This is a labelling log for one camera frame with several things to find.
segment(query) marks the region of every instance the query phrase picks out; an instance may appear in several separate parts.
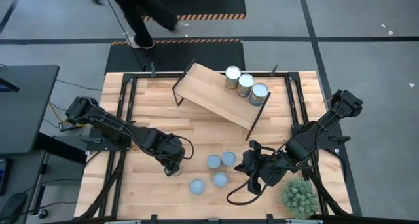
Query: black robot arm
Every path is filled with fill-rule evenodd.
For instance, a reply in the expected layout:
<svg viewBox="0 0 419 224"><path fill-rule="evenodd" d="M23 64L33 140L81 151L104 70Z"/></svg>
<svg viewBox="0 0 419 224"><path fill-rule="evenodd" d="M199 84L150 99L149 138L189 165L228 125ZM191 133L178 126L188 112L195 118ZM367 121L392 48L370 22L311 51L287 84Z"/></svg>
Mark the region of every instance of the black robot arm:
<svg viewBox="0 0 419 224"><path fill-rule="evenodd" d="M331 198L330 194L323 187L321 182L314 176L312 168L317 166L318 163L318 150L319 141L323 137L327 140L337 141L337 144L344 143L350 138L348 136L332 136L329 134L330 130L339 122L340 119L345 117L356 117L361 113L362 100L356 98L347 90L338 90L331 99L331 109L326 112L318 121L312 121L304 125L300 130L295 132L279 149L276 151L263 147L256 141L250 141L251 150L243 153L243 161L234 169L243 172L249 176L246 182L248 191L259 197L264 191L266 186L274 186L281 181L286 172L297 172L304 170L313 180L318 191L326 196L326 201L330 206L333 206L333 211L338 214L346 214ZM262 154L261 150L274 151L271 155ZM314 153L316 160L312 161L313 165L308 165L310 155ZM258 179L261 178L265 182L265 187L261 191L261 185ZM232 191L227 196L227 201L235 205L244 205L245 203L237 203L229 200L229 197L236 192Z"/></svg>
<svg viewBox="0 0 419 224"><path fill-rule="evenodd" d="M165 134L156 128L135 126L98 106L90 97L76 97L65 113L71 124L91 124L110 142L120 144L131 139L146 155L154 157L171 176L180 169L185 149L178 136Z"/></svg>

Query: succulent plant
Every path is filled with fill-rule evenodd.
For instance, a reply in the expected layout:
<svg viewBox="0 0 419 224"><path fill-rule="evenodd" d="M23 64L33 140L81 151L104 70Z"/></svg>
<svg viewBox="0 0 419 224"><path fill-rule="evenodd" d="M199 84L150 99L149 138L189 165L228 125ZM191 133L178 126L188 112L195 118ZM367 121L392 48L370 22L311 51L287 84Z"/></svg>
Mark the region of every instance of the succulent plant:
<svg viewBox="0 0 419 224"><path fill-rule="evenodd" d="M309 218L316 214L319 209L311 183L302 178L294 179L285 185L282 200L295 218L298 219Z"/></svg>

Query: wooden board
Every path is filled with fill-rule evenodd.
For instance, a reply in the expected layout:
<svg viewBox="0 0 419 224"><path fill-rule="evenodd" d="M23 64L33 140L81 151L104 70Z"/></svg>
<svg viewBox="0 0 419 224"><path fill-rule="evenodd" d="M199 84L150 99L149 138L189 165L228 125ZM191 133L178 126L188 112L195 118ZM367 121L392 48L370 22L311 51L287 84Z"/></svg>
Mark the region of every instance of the wooden board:
<svg viewBox="0 0 419 224"><path fill-rule="evenodd" d="M252 106L249 98L240 97L224 83L225 76L195 63L175 93L250 130L261 108Z"/></svg>
<svg viewBox="0 0 419 224"><path fill-rule="evenodd" d="M316 120L325 112L316 72L300 72L300 75L309 117ZM121 73L106 76L100 105L111 113L116 113L121 80ZM253 204L233 206L227 203L227 193L245 182L247 176L232 168L210 170L206 166L206 158L211 154L222 155L225 151L233 151L237 156L236 164L240 163L242 153L249 149L248 142L244 141L247 130L188 100L181 107L176 106L171 90L175 80L139 79L133 120L138 126L157 127L189 138L194 143L195 156L182 162L183 173L180 176L166 177L163 167L154 158L133 146L126 157L118 219L150 219L151 214L157 214L159 219L253 219L266 218L266 214L273 214L275 218L292 217L281 202L281 193L286 181L301 177L301 173L287 173L281 182L275 187L268 187ZM285 81L279 77L259 80L268 85L272 94L250 139L278 148L291 136L292 120ZM191 149L187 143L184 146L188 155ZM102 152L86 167L75 216L87 209L102 188L106 164L107 153ZM338 159L320 151L319 167L326 189L344 210L350 212ZM215 188L211 183L212 176L218 171L228 174L229 184L222 189ZM193 179L205 182L203 195L189 193L189 183ZM253 197L245 188L231 199L242 202Z"/></svg>

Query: black desk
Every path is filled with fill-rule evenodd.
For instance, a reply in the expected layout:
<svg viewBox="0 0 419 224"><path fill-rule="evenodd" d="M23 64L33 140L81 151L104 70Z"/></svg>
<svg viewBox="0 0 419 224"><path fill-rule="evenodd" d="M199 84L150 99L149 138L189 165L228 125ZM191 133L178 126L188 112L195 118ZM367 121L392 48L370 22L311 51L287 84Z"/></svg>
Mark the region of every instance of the black desk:
<svg viewBox="0 0 419 224"><path fill-rule="evenodd" d="M20 89L0 92L0 157L12 159L0 208L14 193L43 182L42 168L49 154L79 164L86 162L83 150L39 132L58 70L56 65L0 67L0 78ZM39 208L44 188L38 186L27 192L23 212ZM26 217L23 215L18 223L24 223Z"/></svg>

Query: gray floor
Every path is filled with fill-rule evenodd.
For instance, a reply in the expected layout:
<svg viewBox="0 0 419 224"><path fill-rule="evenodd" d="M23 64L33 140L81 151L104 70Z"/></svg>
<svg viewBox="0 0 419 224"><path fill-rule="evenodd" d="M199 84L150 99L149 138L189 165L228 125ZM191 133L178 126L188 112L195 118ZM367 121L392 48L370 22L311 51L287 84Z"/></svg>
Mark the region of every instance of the gray floor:
<svg viewBox="0 0 419 224"><path fill-rule="evenodd" d="M0 0L0 20L13 0ZM419 35L417 0L307 0L318 37ZM245 20L185 21L176 35L147 22L154 37L308 37L300 0L246 0ZM122 18L117 8L118 17ZM90 0L20 0L2 39L123 38L109 5ZM101 88L109 44L0 45L6 65L58 64L58 78ZM419 43L319 43L332 92L348 89L365 109L342 122L356 191L364 216L419 219ZM310 42L244 42L248 70L318 70ZM75 96L100 92L56 83L51 101L67 107ZM48 109L45 119L58 121ZM61 135L44 123L42 132ZM51 187L45 204L77 199L77 186ZM43 222L70 219L74 206L54 207ZM39 223L29 218L28 223Z"/></svg>

